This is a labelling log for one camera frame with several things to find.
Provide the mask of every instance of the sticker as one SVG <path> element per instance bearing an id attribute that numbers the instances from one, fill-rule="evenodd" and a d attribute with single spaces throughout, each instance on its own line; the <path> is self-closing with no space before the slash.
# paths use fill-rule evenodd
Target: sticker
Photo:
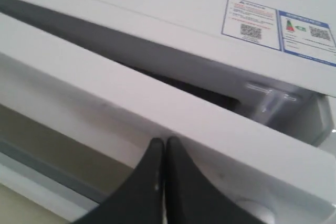
<path id="1" fill-rule="evenodd" d="M 222 34 L 281 50 L 277 10 L 249 1 L 227 0 Z"/>
<path id="2" fill-rule="evenodd" d="M 336 67 L 336 44 L 329 25 L 279 11 L 283 51 Z"/>

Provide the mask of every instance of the warning label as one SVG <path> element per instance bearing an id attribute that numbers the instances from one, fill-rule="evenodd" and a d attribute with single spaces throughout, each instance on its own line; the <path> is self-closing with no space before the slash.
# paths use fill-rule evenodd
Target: warning label
<path id="1" fill-rule="evenodd" d="M 222 34 L 281 49 L 277 10 L 245 0 L 228 0 Z"/>
<path id="2" fill-rule="evenodd" d="M 279 11 L 283 51 L 336 66 L 336 45 L 329 25 Z"/>

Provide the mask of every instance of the black pointed object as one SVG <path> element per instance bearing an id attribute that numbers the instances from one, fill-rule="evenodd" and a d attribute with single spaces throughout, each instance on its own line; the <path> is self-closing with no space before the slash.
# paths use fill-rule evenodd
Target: black pointed object
<path id="1" fill-rule="evenodd" d="M 216 189 L 176 137 L 166 145 L 165 198 L 168 223 L 264 224 Z"/>
<path id="2" fill-rule="evenodd" d="M 74 224 L 161 224 L 163 162 L 164 143 L 154 138 L 120 188 Z"/>

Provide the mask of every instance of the qr code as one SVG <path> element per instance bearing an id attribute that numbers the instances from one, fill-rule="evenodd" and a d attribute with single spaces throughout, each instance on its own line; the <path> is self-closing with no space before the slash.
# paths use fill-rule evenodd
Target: qr code
<path id="1" fill-rule="evenodd" d="M 255 39 L 261 39 L 261 28 L 241 24 L 240 34 L 253 37 Z"/>
<path id="2" fill-rule="evenodd" d="M 326 39 L 330 41 L 330 36 L 327 30 L 315 28 L 312 26 L 309 26 L 309 30 L 310 30 L 311 36 L 316 37 L 316 38 Z"/>

